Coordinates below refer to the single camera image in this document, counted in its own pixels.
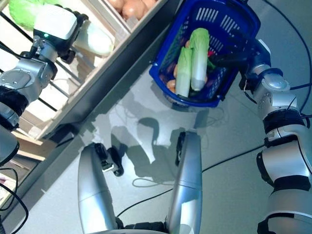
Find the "green leafy vegetable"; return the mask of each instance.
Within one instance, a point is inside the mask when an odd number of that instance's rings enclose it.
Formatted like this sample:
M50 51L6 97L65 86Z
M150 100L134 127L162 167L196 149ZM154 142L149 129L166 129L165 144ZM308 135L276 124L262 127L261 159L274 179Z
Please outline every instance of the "green leafy vegetable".
M191 87L195 91L200 91L205 86L207 74L209 49L209 32L207 29L197 28L192 32L190 48L193 49Z
M191 73L192 73L192 50L182 47L180 56L177 62L177 76L175 83L175 94L180 94L188 97Z

